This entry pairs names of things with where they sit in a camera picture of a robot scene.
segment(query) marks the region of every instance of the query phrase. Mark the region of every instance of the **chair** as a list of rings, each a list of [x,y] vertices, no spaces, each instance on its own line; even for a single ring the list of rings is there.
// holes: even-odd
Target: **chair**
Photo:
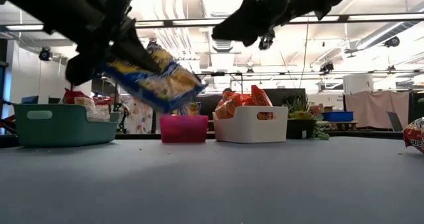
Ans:
[[[389,115],[389,120],[390,120],[390,123],[392,124],[393,131],[394,132],[403,131],[403,127],[402,127],[402,124],[400,123],[398,114],[396,114],[396,112],[390,112],[390,111],[386,111],[386,112]]]

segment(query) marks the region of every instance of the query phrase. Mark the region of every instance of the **blue chip bag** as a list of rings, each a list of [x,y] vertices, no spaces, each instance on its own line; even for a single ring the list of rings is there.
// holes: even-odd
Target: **blue chip bag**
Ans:
[[[160,67],[160,74],[122,60],[105,64],[103,71],[135,99],[161,113],[170,113],[193,101],[205,88],[196,75],[177,64],[160,46],[149,44],[146,49]]]

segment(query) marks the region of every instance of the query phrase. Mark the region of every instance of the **gray table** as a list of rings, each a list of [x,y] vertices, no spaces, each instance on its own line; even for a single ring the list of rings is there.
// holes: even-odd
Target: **gray table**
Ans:
[[[0,150],[0,223],[424,223],[424,155],[401,140],[116,143]]]

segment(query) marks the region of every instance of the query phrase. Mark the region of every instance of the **pink curtain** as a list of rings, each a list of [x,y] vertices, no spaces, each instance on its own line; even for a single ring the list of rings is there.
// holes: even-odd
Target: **pink curtain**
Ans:
[[[357,127],[391,129],[387,111],[397,113],[402,127],[408,125],[409,93],[363,91],[345,95],[346,110],[353,111]]]

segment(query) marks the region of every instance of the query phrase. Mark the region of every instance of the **robotic claw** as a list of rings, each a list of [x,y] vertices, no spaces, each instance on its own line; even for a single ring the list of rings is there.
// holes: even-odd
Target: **robotic claw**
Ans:
[[[145,70],[159,68],[138,39],[135,20],[128,18],[132,0],[6,0],[44,23],[44,32],[59,32],[74,41],[79,55],[66,67],[74,85],[101,72],[100,64],[120,58]],[[261,37],[268,49],[273,28],[314,11],[322,19],[342,0],[243,0],[240,9],[213,29],[212,37],[241,41],[250,46]]]

